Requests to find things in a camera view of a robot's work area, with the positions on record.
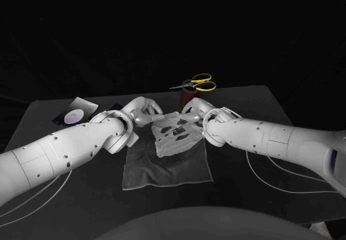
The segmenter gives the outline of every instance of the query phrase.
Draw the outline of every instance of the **gray table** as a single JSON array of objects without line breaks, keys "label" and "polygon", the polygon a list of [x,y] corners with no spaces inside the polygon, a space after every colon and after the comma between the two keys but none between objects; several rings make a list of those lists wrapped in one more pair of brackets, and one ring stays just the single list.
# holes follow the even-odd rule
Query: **gray table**
[{"label": "gray table", "polygon": [[[126,105],[145,96],[159,103],[163,112],[181,111],[181,92],[85,98],[100,105],[97,112],[119,103]],[[201,98],[217,107],[228,107],[243,117],[292,125],[290,119],[266,86],[218,88],[202,92]],[[52,119],[72,99],[35,101],[25,113],[8,150],[12,150],[62,129]],[[267,186],[248,166],[245,152],[230,145],[222,148],[207,143],[208,163],[215,182],[185,184],[178,187],[146,186],[123,191],[123,171],[127,149],[111,155],[104,149],[94,160],[77,168],[68,183],[47,206],[28,218],[0,228],[2,239],[93,239],[120,224],[153,212],[191,206],[228,206],[277,216],[297,224],[346,217],[345,198],[335,193],[292,194]],[[289,191],[331,190],[319,181],[292,175],[279,169],[264,156],[250,154],[258,175]],[[292,171],[315,176],[306,168],[277,161]],[[57,192],[67,174],[49,189],[0,224],[18,219],[36,209]],[[0,213],[22,203],[47,185],[18,196]]]}]

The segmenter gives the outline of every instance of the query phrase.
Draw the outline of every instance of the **cloth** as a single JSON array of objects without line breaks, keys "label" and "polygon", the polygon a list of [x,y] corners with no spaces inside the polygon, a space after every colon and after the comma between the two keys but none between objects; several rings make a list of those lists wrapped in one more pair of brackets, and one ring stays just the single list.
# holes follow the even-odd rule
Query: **cloth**
[{"label": "cloth", "polygon": [[[181,140],[176,141],[176,138],[172,138],[172,140],[178,142],[178,146],[184,149],[184,151],[172,151],[172,143],[169,143],[168,140],[162,140],[162,143],[158,144],[160,149],[158,151],[156,142],[160,139],[158,132],[163,134],[162,130],[159,131],[159,129],[163,128],[159,128],[158,126],[168,126],[168,124],[159,123],[160,121],[156,121],[145,127],[134,128],[134,132],[139,134],[140,138],[136,144],[130,148],[127,148],[122,184],[123,190],[139,189],[147,185],[153,185],[156,187],[173,187],[182,184],[214,182],[208,165],[205,139],[201,134],[199,127],[194,126],[195,123],[192,122],[182,121],[182,124],[178,124],[181,119],[172,119],[172,121],[163,121],[173,124],[173,126],[171,126],[169,128],[171,130],[166,131],[172,136],[175,136],[175,131],[178,131],[175,130],[176,128],[179,128],[178,125],[184,125],[186,131],[178,134],[179,136],[176,135],[176,138],[179,138],[181,136],[184,137],[186,134],[189,134],[189,136],[184,138],[188,140],[191,138],[191,135],[196,134],[194,133],[194,130],[201,136],[194,137],[195,144],[188,144],[189,147],[186,147],[185,144],[182,145],[179,143]],[[179,153],[159,156],[163,155],[166,152],[165,146],[168,146],[168,148],[171,149],[171,153]]]},{"label": "cloth", "polygon": [[[179,112],[166,114],[171,117],[178,115]],[[152,125],[152,131],[156,138],[155,146],[159,158],[185,152],[205,138],[202,135],[204,128],[178,117],[156,121]]]}]

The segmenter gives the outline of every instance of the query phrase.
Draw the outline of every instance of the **scissors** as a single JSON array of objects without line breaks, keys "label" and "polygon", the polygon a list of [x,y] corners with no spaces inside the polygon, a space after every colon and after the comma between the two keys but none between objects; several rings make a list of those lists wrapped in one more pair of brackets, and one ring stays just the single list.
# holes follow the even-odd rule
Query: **scissors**
[{"label": "scissors", "polygon": [[192,88],[196,88],[196,90],[199,91],[209,92],[217,88],[217,84],[214,81],[211,81],[211,79],[212,79],[211,74],[201,73],[192,78],[191,82],[185,83],[181,86],[171,87],[169,89],[181,89],[186,87],[192,87]]}]

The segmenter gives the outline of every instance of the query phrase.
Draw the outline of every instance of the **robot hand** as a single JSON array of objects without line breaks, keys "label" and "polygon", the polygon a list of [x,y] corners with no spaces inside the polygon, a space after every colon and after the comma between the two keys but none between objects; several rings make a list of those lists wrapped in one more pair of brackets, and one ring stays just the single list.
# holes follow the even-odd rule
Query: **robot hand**
[{"label": "robot hand", "polygon": [[182,113],[179,116],[175,116],[191,121],[198,122],[205,118],[205,115],[209,110],[215,109],[217,107],[204,99],[195,97],[186,104]]},{"label": "robot hand", "polygon": [[134,120],[137,127],[165,119],[163,110],[153,99],[139,96],[122,109]]}]

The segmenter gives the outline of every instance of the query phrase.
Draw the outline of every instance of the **black card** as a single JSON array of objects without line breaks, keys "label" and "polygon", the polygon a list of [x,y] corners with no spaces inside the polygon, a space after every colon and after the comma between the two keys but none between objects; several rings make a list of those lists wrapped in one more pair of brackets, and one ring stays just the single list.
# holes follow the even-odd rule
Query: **black card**
[{"label": "black card", "polygon": [[97,111],[98,105],[83,98],[77,97],[67,109],[52,122],[61,126],[71,127],[85,123],[90,116]]}]

